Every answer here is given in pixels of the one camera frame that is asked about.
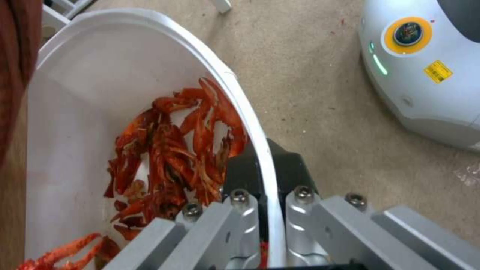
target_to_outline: hex socket screw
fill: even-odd
[[[182,214],[186,221],[195,222],[203,214],[204,210],[199,203],[188,203],[182,208]]]
[[[249,193],[243,188],[234,189],[230,193],[230,202],[233,207],[244,209],[250,204]]]
[[[308,186],[299,185],[294,190],[295,200],[301,204],[310,204],[313,202],[313,189]]]
[[[345,200],[361,212],[367,209],[367,198],[363,195],[350,192],[345,195]]]

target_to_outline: barcode sticker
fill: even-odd
[[[440,60],[431,63],[423,69],[423,71],[437,84],[443,82],[453,74]]]

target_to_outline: brown sleeve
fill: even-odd
[[[35,69],[41,15],[41,0],[0,0],[0,166]]]

